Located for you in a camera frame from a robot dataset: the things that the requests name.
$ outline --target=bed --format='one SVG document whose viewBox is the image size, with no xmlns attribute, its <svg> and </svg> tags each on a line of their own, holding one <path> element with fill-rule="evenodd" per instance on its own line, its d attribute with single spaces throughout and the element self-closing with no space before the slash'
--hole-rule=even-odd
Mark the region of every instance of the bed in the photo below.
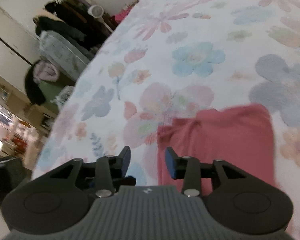
<svg viewBox="0 0 300 240">
<path fill-rule="evenodd" d="M 275 181 L 300 239 L 300 0 L 140 0 L 79 78 L 33 173 L 128 145 L 128 174 L 156 185 L 158 125 L 201 109 L 261 103 Z"/>
</svg>

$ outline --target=standing fan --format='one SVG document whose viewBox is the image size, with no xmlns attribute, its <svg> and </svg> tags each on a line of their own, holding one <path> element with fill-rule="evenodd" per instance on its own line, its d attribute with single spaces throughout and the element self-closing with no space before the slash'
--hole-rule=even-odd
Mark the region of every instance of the standing fan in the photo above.
<svg viewBox="0 0 300 240">
<path fill-rule="evenodd" d="M 102 18 L 104 14 L 104 10 L 100 5 L 91 5 L 88 9 L 88 14 L 96 18 L 99 22 L 103 23 L 106 28 L 113 33 L 113 30 L 105 23 L 104 19 Z"/>
</svg>

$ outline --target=floral bedsheet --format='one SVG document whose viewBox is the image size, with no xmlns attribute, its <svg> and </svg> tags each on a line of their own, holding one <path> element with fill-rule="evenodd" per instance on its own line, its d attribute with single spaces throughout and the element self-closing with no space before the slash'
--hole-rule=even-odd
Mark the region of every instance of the floral bedsheet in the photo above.
<svg viewBox="0 0 300 240">
<path fill-rule="evenodd" d="M 128 145 L 128 173 L 157 184 L 158 125 L 258 102 L 275 131 L 275 175 L 300 239 L 300 0 L 140 0 L 85 69 L 33 177 Z"/>
</svg>

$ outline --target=bedsheet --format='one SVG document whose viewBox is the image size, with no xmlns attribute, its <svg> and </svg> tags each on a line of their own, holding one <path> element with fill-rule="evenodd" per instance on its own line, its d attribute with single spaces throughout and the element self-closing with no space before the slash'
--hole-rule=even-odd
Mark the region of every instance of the bedsheet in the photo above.
<svg viewBox="0 0 300 240">
<path fill-rule="evenodd" d="M 271 113 L 300 239 L 300 0 L 140 0 L 82 73 L 33 178 L 128 145 L 128 174 L 155 185 L 158 125 L 251 102 Z"/>
</svg>

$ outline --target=red folded cloth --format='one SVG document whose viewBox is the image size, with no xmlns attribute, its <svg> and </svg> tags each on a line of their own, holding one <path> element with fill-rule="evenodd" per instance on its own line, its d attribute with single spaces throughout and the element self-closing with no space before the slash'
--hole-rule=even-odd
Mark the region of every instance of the red folded cloth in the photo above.
<svg viewBox="0 0 300 240">
<path fill-rule="evenodd" d="M 182 188 L 165 164 L 165 149 L 178 156 L 193 156 L 201 162 L 225 160 L 253 176 L 274 185 L 274 136 L 271 119 L 262 105 L 238 106 L 221 112 L 199 111 L 195 118 L 176 118 L 171 126 L 159 126 L 158 180 L 160 185 Z M 211 193 L 210 179 L 202 179 L 202 193 Z"/>
</svg>

